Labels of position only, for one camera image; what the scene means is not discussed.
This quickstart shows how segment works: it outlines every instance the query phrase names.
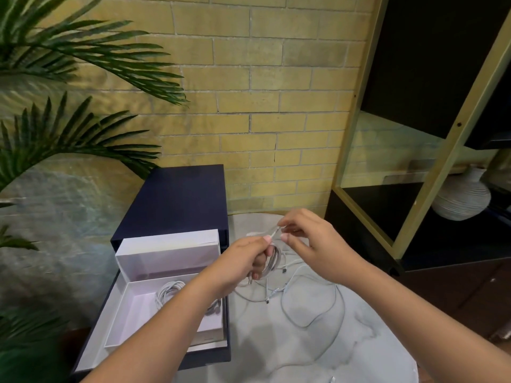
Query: navy blue box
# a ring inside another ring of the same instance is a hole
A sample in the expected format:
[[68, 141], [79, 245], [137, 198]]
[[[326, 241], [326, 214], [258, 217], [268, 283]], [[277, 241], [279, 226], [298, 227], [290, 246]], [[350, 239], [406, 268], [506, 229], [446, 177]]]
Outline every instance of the navy blue box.
[[[117, 251], [124, 238], [212, 229], [218, 229], [220, 251], [225, 251], [229, 246], [229, 227], [223, 165], [158, 168], [144, 182], [110, 242]], [[180, 370], [231, 360], [227, 297], [223, 299], [223, 307], [227, 346], [187, 353], [179, 366]], [[76, 371], [89, 338], [73, 368], [73, 381], [80, 381], [90, 372]]]

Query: person's right hand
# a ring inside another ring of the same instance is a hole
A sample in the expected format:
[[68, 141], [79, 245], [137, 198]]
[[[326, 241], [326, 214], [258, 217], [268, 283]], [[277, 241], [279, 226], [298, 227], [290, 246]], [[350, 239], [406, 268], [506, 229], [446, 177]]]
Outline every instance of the person's right hand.
[[[308, 209], [293, 209], [278, 225], [281, 239], [324, 279], [346, 286], [367, 262], [334, 230], [332, 225]], [[309, 239], [305, 245], [298, 237]]]

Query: box lid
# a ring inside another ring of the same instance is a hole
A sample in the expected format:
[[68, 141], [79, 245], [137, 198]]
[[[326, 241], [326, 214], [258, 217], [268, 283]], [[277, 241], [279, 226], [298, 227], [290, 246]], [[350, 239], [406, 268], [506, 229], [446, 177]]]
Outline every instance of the box lid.
[[110, 240], [117, 251], [124, 238], [218, 230], [229, 244], [223, 165], [152, 170]]

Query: hand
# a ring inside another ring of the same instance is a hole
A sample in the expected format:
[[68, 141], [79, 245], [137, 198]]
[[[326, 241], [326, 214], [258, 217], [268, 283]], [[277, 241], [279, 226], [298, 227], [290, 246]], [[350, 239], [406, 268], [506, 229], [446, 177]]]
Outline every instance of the hand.
[[[349, 286], [355, 269], [366, 262], [344, 241], [332, 225], [307, 209], [293, 209], [278, 225], [281, 239], [324, 279]], [[297, 237], [309, 238], [310, 246]]]
[[261, 278], [266, 258], [273, 253], [271, 237], [248, 236], [238, 239], [218, 259], [201, 271], [208, 283], [216, 288], [216, 298], [227, 296], [252, 272], [252, 278]]

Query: finger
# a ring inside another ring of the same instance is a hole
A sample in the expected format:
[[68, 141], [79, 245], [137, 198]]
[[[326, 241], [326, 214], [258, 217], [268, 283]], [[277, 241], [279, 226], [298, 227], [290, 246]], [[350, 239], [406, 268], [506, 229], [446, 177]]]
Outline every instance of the finger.
[[252, 266], [254, 267], [255, 270], [257, 270], [258, 268], [264, 269], [265, 264], [266, 256], [265, 254], [261, 253], [257, 257], [255, 257]]
[[285, 231], [285, 233], [289, 233], [291, 235], [297, 236], [299, 238], [308, 238], [305, 232], [303, 230], [296, 230], [296, 231]]
[[297, 212], [291, 211], [285, 217], [279, 220], [279, 226], [296, 225], [297, 229], [303, 230], [305, 234], [309, 234], [311, 227], [317, 224], [317, 221], [311, 219], [309, 216], [304, 214], [302, 210]]
[[314, 258], [314, 251], [303, 243], [299, 238], [292, 234], [284, 233], [281, 235], [282, 241], [290, 246], [296, 253], [308, 264]]
[[259, 254], [265, 252], [271, 243], [271, 236], [254, 236], [249, 238], [256, 238], [252, 242], [240, 246], [243, 250], [244, 255], [255, 259]]

